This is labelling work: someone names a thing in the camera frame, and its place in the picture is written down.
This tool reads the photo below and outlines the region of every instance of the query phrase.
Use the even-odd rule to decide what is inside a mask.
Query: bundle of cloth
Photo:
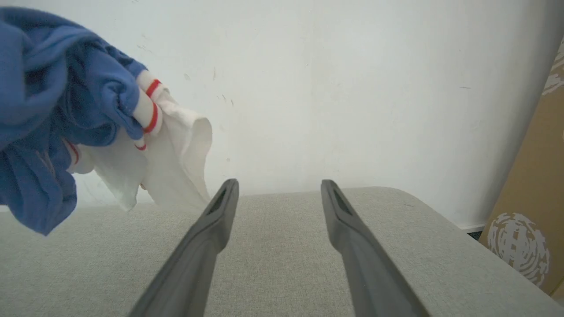
[[[0,204],[48,235],[95,171],[124,210],[139,187],[202,211],[212,127],[147,68],[60,16],[0,8]]]

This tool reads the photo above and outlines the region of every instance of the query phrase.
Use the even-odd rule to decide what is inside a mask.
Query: dark floor
[[[478,240],[478,239],[480,239],[481,234],[482,234],[481,231],[477,231],[477,232],[470,232],[468,235],[473,237],[474,239]]]

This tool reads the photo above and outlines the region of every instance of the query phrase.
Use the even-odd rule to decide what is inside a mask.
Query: gray fabric surface
[[[564,311],[413,196],[344,190],[432,315],[556,316]],[[139,205],[76,210],[49,237],[0,213],[2,316],[124,316],[197,214]],[[240,199],[207,316],[348,316],[339,254],[318,192]]]

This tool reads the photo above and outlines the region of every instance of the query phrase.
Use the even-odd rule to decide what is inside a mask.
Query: red stripe
[[[158,80],[153,80],[153,82],[149,85],[149,88],[147,88],[147,96],[149,96],[149,98],[151,97],[151,95],[155,92],[155,90],[157,89],[158,85],[161,82]]]
[[[76,159],[74,160],[74,164],[76,165],[76,163],[78,163],[78,151],[71,142],[67,141],[67,143],[69,144],[70,149],[74,152],[74,155],[76,155]]]
[[[145,129],[143,129],[143,132],[151,133],[151,131],[153,131],[153,129],[157,125],[157,117],[158,117],[157,104],[153,103],[153,117],[151,117],[151,121],[149,122],[149,125]]]

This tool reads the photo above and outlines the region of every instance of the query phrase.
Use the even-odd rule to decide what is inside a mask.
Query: blue fabric
[[[44,235],[76,207],[62,141],[107,146],[132,118],[145,69],[95,33],[41,11],[0,8],[0,204]]]

